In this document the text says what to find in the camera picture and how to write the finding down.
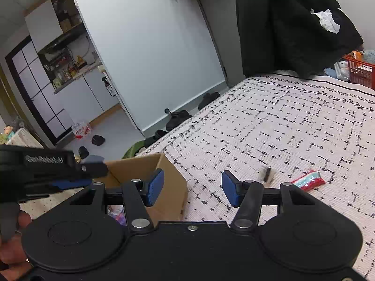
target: plastic bag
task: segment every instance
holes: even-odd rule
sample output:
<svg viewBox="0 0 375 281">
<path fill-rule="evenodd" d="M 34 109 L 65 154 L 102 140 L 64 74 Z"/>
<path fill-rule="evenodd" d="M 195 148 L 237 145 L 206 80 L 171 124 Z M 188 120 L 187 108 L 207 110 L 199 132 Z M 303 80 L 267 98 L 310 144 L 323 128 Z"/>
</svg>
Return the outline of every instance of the plastic bag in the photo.
<svg viewBox="0 0 375 281">
<path fill-rule="evenodd" d="M 108 205 L 107 214 L 113 217 L 120 225 L 126 226 L 126 218 L 123 205 Z"/>
<path fill-rule="evenodd" d="M 81 139 L 91 133 L 91 126 L 89 123 L 81 121 L 72 125 L 72 131 L 76 138 Z"/>
<path fill-rule="evenodd" d="M 334 69 L 336 71 L 336 78 L 345 82 L 349 81 L 350 70 L 347 61 L 336 62 L 334 64 Z"/>
</svg>

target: cardboard box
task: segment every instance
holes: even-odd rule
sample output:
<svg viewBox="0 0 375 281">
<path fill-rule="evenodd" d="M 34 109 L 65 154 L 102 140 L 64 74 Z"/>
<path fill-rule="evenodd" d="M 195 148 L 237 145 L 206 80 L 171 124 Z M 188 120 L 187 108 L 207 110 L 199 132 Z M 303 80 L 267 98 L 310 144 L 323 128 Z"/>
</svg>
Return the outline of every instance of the cardboard box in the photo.
<svg viewBox="0 0 375 281">
<path fill-rule="evenodd" d="M 63 2 L 63 10 L 68 12 L 69 17 L 72 17 L 78 13 L 78 9 L 74 4 L 74 0 L 65 0 Z"/>
<path fill-rule="evenodd" d="M 164 171 L 164 186 L 154 206 L 146 208 L 154 225 L 159 221 L 181 221 L 188 196 L 185 178 L 163 153 L 106 162 L 109 173 L 95 179 L 107 188 L 132 179 L 149 179 L 155 169 Z"/>
<path fill-rule="evenodd" d="M 72 25 L 70 24 L 69 19 L 65 19 L 60 22 L 60 27 L 63 30 L 63 33 L 66 33 L 72 28 Z"/>
</svg>

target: white bedsheet with black pattern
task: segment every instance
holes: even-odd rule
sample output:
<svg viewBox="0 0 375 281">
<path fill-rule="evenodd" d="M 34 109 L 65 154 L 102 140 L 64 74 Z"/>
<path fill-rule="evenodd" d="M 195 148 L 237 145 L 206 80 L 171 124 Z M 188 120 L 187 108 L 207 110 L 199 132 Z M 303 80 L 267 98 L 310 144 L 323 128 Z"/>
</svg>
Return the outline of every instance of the white bedsheet with black pattern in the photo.
<svg viewBox="0 0 375 281">
<path fill-rule="evenodd" d="M 354 269 L 375 280 L 375 92 L 328 77 L 248 78 L 157 141 L 143 155 L 164 152 L 186 178 L 187 221 L 231 221 L 236 209 L 221 189 L 221 173 L 271 187 L 310 169 L 327 184 L 311 194 L 355 221 L 363 248 Z M 262 209 L 260 223 L 276 214 Z"/>
</svg>

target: black slipper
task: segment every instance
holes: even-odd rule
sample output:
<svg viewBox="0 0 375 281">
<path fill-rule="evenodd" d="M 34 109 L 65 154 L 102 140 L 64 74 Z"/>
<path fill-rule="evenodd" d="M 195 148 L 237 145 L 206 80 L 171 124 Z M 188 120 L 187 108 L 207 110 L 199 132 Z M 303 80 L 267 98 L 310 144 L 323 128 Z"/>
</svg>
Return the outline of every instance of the black slipper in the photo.
<svg viewBox="0 0 375 281">
<path fill-rule="evenodd" d="M 81 146 L 78 149 L 78 154 L 81 159 L 85 159 L 86 157 L 89 156 L 89 151 L 84 146 Z"/>
<path fill-rule="evenodd" d="M 175 127 L 177 127 L 179 124 L 182 124 L 185 120 L 192 117 L 189 115 L 188 111 L 182 110 L 179 112 L 173 112 L 171 114 L 171 120 L 168 121 L 165 128 L 167 131 L 173 130 Z"/>
<path fill-rule="evenodd" d="M 158 140 L 158 138 L 153 135 L 149 138 L 147 138 L 145 141 L 144 141 L 144 147 L 147 149 L 149 146 L 151 146 L 154 142 L 156 142 Z"/>
<path fill-rule="evenodd" d="M 105 142 L 105 138 L 100 135 L 94 135 L 91 142 L 96 146 L 101 146 Z"/>
<path fill-rule="evenodd" d="M 212 94 L 205 94 L 205 96 L 203 96 L 203 100 L 202 102 L 198 105 L 198 110 L 202 110 L 205 106 L 207 106 L 208 104 L 210 104 L 211 102 L 213 102 L 215 99 L 219 98 L 220 97 L 220 93 L 219 92 L 215 92 L 215 93 L 212 93 Z"/>
<path fill-rule="evenodd" d="M 159 138 L 163 137 L 164 135 L 166 135 L 167 133 L 168 133 L 168 132 L 163 131 L 163 130 L 157 130 L 157 131 L 155 132 L 155 137 L 157 137 L 157 139 L 159 139 Z"/>
</svg>

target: round black disc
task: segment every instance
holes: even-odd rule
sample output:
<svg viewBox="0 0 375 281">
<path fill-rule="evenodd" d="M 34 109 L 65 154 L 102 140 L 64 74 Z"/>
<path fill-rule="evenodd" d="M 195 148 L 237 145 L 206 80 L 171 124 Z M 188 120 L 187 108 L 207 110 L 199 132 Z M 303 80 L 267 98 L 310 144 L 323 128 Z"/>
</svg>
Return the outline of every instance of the round black disc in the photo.
<svg viewBox="0 0 375 281">
<path fill-rule="evenodd" d="M 334 210 L 322 214 L 309 206 L 296 206 L 262 226 L 261 242 L 280 264 L 320 273 L 351 267 L 361 250 L 362 235 L 352 221 Z"/>
<path fill-rule="evenodd" d="M 60 216 L 48 212 L 25 229 L 22 246 L 33 265 L 54 272 L 84 271 L 121 246 L 124 232 L 115 219 L 85 206 L 71 207 Z"/>
</svg>

